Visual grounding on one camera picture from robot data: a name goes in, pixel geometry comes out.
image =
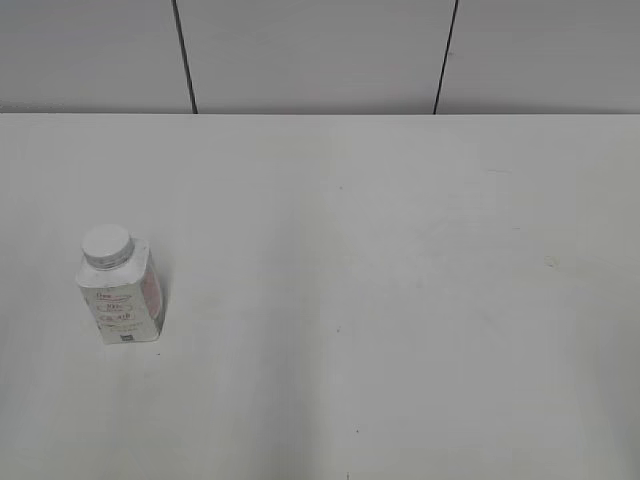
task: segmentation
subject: panel seam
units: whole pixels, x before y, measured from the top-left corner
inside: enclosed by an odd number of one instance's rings
[[[191,81],[191,69],[189,68],[189,57],[187,57],[187,48],[184,44],[184,35],[182,33],[182,22],[180,21],[180,12],[178,11],[178,1],[171,0],[173,7],[173,18],[176,21],[176,30],[178,31],[178,41],[180,42],[180,55],[182,56],[182,65],[184,66],[184,74],[187,78],[187,90],[189,91],[189,100],[191,101],[191,113],[198,113],[198,105],[196,104],[196,94],[193,91],[193,82]]]
[[[433,102],[433,115],[438,113],[438,105],[440,104],[440,94],[442,93],[442,82],[444,80],[444,73],[447,69],[447,60],[449,59],[449,49],[451,48],[451,38],[453,37],[453,27],[456,24],[456,17],[458,16],[458,5],[460,0],[455,0],[453,4],[453,14],[451,15],[451,24],[449,25],[449,36],[447,37],[447,46],[444,50],[444,58],[442,59],[442,70],[440,71],[440,80],[438,81],[438,91],[436,93],[436,99]]]

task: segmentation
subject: plastic bottle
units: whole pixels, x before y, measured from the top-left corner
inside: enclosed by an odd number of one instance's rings
[[[76,283],[104,343],[147,342],[162,330],[162,291],[149,243],[119,225],[100,225],[82,242]]]

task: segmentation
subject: bottle label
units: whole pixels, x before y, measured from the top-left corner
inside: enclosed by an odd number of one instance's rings
[[[141,281],[108,288],[81,287],[105,343],[154,340],[162,310],[160,284],[151,261]]]

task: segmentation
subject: table surface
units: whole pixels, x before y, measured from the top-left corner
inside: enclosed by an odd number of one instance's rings
[[[640,117],[0,115],[7,479],[640,477]],[[85,230],[151,241],[104,346]]]

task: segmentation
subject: white cap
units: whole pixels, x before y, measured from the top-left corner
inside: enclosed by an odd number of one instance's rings
[[[120,225],[99,225],[82,241],[82,251],[89,265],[109,270],[126,262],[133,253],[133,241]]]

